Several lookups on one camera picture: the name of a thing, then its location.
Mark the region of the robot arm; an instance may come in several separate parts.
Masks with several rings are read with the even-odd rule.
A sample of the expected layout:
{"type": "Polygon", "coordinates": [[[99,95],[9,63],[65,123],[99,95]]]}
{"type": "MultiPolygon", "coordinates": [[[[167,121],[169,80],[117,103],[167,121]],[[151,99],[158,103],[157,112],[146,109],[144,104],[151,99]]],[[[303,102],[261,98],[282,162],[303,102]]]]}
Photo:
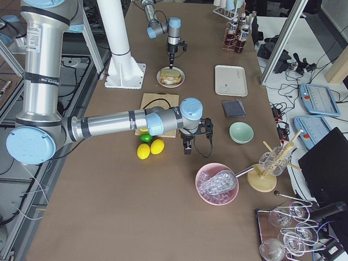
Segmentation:
{"type": "Polygon", "coordinates": [[[141,8],[143,9],[147,18],[148,27],[147,34],[150,39],[155,39],[161,35],[167,34],[167,51],[169,53],[169,68],[173,68],[175,54],[178,52],[181,34],[181,19],[177,17],[165,18],[166,21],[160,22],[156,13],[159,10],[155,10],[154,5],[160,1],[144,0],[140,1],[141,8]]]}
{"type": "Polygon", "coordinates": [[[204,119],[203,105],[186,98],[180,105],[129,110],[100,116],[84,116],[91,96],[76,99],[70,113],[57,108],[63,35],[83,26],[81,1],[22,1],[21,15],[27,23],[26,63],[23,75],[23,107],[8,134],[6,148],[17,161],[38,165],[55,160],[62,147],[99,135],[149,130],[152,136],[180,131],[185,143],[199,135],[204,119]]]}

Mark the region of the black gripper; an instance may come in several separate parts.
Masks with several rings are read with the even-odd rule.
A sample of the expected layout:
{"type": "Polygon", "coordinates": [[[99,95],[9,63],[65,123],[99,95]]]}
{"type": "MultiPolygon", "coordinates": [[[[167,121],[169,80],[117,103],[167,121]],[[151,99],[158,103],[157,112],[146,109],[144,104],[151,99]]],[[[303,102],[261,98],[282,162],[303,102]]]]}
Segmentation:
{"type": "Polygon", "coordinates": [[[191,155],[192,152],[192,141],[195,136],[192,134],[185,134],[182,130],[179,131],[180,137],[183,140],[184,154],[191,155]]]}
{"type": "Polygon", "coordinates": [[[170,44],[167,43],[167,52],[169,54],[169,68],[173,68],[173,63],[174,63],[174,57],[175,54],[178,52],[178,46],[179,44],[170,44]]]}

